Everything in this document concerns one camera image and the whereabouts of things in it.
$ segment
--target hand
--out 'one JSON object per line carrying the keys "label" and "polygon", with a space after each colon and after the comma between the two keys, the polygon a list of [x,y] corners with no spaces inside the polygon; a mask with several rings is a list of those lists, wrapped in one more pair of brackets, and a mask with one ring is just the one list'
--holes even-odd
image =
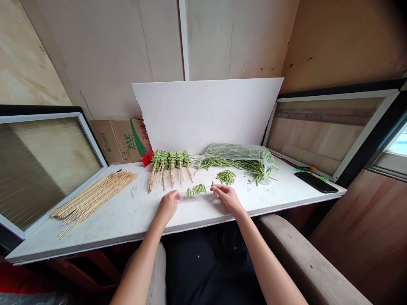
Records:
{"label": "hand", "polygon": [[165,194],[161,198],[161,202],[158,206],[154,219],[157,219],[164,226],[166,226],[170,219],[174,216],[178,207],[178,200],[180,199],[181,194],[177,190]]}
{"label": "hand", "polygon": [[239,201],[234,188],[224,184],[214,184],[211,191],[214,192],[216,198],[220,198],[228,209],[229,213],[234,218],[237,218],[246,213],[246,210]]}

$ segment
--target white backdrop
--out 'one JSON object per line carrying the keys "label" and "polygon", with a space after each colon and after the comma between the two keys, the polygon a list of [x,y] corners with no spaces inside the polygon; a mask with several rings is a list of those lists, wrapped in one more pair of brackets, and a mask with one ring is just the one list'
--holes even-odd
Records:
{"label": "white backdrop", "polygon": [[134,83],[154,150],[261,144],[284,78]]}

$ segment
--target person's lap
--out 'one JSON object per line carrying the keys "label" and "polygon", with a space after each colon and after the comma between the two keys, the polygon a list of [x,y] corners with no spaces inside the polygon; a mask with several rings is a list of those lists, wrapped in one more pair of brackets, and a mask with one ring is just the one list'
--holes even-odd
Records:
{"label": "person's lap", "polygon": [[265,304],[236,222],[162,239],[168,304]]}

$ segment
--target black phone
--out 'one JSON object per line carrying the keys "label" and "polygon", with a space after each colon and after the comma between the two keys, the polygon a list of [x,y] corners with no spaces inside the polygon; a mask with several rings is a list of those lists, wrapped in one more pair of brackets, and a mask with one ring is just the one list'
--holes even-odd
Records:
{"label": "black phone", "polygon": [[301,180],[305,181],[312,187],[316,188],[322,193],[336,193],[339,192],[338,189],[334,188],[332,185],[322,181],[321,179],[315,177],[314,175],[308,172],[297,172],[294,174]]}

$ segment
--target white table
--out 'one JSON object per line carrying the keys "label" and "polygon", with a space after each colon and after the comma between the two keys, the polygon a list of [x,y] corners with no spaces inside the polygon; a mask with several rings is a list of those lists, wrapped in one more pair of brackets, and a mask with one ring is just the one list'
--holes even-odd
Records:
{"label": "white table", "polygon": [[[250,216],[339,198],[346,193],[346,189],[331,182],[328,183],[339,189],[339,192],[321,193],[294,176],[293,167],[277,158],[276,162],[280,170],[274,177],[278,180],[273,180],[269,185],[256,186],[255,183],[248,185],[247,182],[248,179],[252,179],[251,176],[246,175],[242,170],[228,168],[237,175],[236,182],[232,186]],[[101,174],[101,177],[119,169],[140,172],[140,175],[63,239],[57,240],[57,236],[67,226],[60,227],[62,221],[50,219],[14,249],[6,259],[21,265],[143,239],[161,197],[172,189],[167,184],[166,192],[164,192],[163,187],[156,183],[151,194],[148,194],[151,166],[145,168],[142,162],[112,165]],[[223,170],[225,168],[220,167],[213,167],[209,171],[202,169],[196,173],[194,183],[192,183],[187,169],[184,168],[185,180],[182,188],[179,185],[178,175],[176,176],[174,189],[180,191],[182,198],[174,217],[167,224],[164,234],[234,220],[223,203],[211,192],[193,197],[187,197],[184,194],[187,188],[200,183],[204,183],[206,186],[211,185],[212,181],[219,183],[216,175]],[[165,180],[168,183],[170,171],[166,171],[166,173]]]}

